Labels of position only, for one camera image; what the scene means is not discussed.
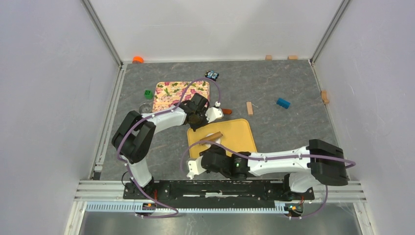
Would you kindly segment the yellow cutting mat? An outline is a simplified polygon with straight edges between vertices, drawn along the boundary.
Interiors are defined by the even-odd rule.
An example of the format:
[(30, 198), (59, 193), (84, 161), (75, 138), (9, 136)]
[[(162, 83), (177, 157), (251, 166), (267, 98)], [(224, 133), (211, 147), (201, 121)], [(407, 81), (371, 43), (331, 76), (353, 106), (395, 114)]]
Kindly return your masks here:
[(221, 132), (221, 145), (235, 152), (256, 152), (257, 148), (250, 125), (245, 119), (234, 119), (208, 124), (196, 131), (188, 129), (188, 144), (192, 145), (209, 133)]

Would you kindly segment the white dough ball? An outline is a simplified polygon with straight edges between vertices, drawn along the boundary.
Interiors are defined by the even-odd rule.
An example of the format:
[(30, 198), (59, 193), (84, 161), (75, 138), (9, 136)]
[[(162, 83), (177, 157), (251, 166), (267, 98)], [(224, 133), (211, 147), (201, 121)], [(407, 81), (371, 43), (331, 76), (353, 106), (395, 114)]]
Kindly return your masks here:
[(209, 133), (208, 135), (206, 135), (206, 139), (208, 141), (213, 141), (213, 142), (216, 142), (216, 143), (221, 143), (222, 136), (223, 136), (223, 134), (221, 132)]

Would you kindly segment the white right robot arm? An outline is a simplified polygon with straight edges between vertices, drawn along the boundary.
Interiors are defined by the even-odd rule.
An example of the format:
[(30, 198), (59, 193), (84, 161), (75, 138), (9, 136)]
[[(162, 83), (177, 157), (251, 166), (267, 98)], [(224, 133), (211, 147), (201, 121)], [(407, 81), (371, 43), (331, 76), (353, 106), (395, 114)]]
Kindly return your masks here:
[(187, 178), (204, 172), (220, 173), (227, 179), (246, 180), (271, 173), (285, 173), (283, 195), (289, 200), (316, 185), (346, 186), (347, 168), (355, 163), (344, 158), (341, 148), (319, 139), (297, 149), (258, 153), (236, 152), (216, 142), (187, 162)]

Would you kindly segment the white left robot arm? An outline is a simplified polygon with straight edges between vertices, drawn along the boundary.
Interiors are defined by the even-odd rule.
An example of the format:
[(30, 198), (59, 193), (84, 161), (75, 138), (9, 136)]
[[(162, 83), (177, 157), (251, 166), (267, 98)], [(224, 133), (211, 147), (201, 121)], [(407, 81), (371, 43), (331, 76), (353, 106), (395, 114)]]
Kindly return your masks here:
[(130, 111), (113, 135), (111, 144), (136, 184), (136, 195), (145, 200), (154, 193), (151, 184), (154, 178), (149, 172), (146, 155), (155, 134), (187, 124), (196, 131), (223, 116), (219, 102), (211, 107), (209, 101), (198, 93), (191, 100), (179, 101), (162, 111), (147, 114)]

